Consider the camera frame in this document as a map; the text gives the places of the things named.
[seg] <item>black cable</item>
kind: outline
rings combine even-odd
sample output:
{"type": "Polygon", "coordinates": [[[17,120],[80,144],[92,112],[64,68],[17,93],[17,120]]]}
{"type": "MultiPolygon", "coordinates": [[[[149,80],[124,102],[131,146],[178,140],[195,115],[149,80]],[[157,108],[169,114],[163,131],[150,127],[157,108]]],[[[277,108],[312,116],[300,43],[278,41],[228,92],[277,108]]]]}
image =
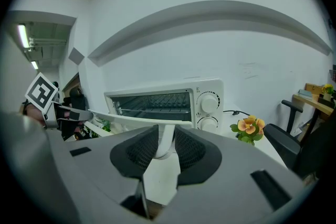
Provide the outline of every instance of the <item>black cable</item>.
{"type": "Polygon", "coordinates": [[[224,113],[224,112],[233,112],[232,115],[238,115],[239,113],[242,113],[242,114],[245,114],[245,115],[250,116],[250,114],[247,114],[247,113],[245,113],[245,112],[243,112],[243,111],[239,111],[239,110],[224,110],[223,113],[224,113]]]}

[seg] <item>toaster oven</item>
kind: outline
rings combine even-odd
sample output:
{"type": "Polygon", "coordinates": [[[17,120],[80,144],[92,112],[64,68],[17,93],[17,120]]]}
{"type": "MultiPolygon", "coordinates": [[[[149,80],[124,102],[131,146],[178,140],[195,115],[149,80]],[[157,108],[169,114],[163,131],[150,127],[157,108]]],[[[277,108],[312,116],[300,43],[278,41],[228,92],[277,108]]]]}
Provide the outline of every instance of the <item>toaster oven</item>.
{"type": "Polygon", "coordinates": [[[188,78],[104,93],[109,112],[138,119],[191,122],[219,133],[224,85],[220,78],[188,78]]]}

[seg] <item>fluorescent light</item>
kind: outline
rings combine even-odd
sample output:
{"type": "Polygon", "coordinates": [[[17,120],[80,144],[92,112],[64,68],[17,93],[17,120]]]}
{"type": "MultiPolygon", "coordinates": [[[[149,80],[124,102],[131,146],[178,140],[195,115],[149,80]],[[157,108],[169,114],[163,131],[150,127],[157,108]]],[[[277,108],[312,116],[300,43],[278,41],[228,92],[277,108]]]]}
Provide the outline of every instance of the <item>fluorescent light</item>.
{"type": "Polygon", "coordinates": [[[20,38],[22,41],[22,45],[25,48],[29,48],[28,40],[27,40],[27,34],[26,34],[26,27],[24,25],[18,25],[17,26],[19,33],[20,33],[20,38]]]}
{"type": "Polygon", "coordinates": [[[36,62],[35,62],[35,61],[34,61],[34,62],[32,62],[31,64],[33,65],[33,67],[34,67],[35,69],[38,69],[38,67],[37,67],[37,64],[36,64],[36,62]]]}

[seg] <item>white table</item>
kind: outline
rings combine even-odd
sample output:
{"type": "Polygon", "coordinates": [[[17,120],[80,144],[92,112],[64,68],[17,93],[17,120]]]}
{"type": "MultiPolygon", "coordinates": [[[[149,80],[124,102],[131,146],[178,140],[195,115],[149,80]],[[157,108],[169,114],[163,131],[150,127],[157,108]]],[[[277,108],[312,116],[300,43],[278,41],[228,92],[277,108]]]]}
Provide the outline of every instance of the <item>white table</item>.
{"type": "MultiPolygon", "coordinates": [[[[241,109],[234,104],[224,103],[224,110],[241,109]]],[[[232,112],[223,113],[223,125],[220,135],[237,139],[235,137],[236,133],[231,131],[230,125],[236,124],[238,120],[242,120],[246,117],[247,116],[242,113],[234,116],[232,115],[232,112]]],[[[265,136],[261,140],[255,142],[255,147],[286,167],[279,154],[265,136]]],[[[145,193],[148,200],[167,205],[174,197],[177,192],[177,176],[181,172],[178,158],[176,152],[173,151],[173,153],[168,157],[166,156],[165,159],[153,159],[151,161],[143,175],[145,193]]]]}

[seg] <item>office chair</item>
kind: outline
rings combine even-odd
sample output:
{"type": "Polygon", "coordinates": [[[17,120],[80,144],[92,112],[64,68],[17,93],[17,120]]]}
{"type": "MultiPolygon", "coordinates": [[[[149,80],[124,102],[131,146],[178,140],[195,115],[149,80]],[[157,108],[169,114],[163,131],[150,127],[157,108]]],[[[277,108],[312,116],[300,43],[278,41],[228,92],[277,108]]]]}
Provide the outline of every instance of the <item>office chair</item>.
{"type": "Polygon", "coordinates": [[[305,178],[313,172],[320,175],[323,164],[327,161],[335,143],[335,135],[331,130],[336,128],[336,110],[301,145],[289,132],[293,125],[295,112],[302,112],[302,109],[286,100],[283,100],[282,104],[291,108],[287,131],[285,132],[274,124],[267,124],[264,128],[265,137],[279,153],[285,165],[299,177],[305,178]]]}

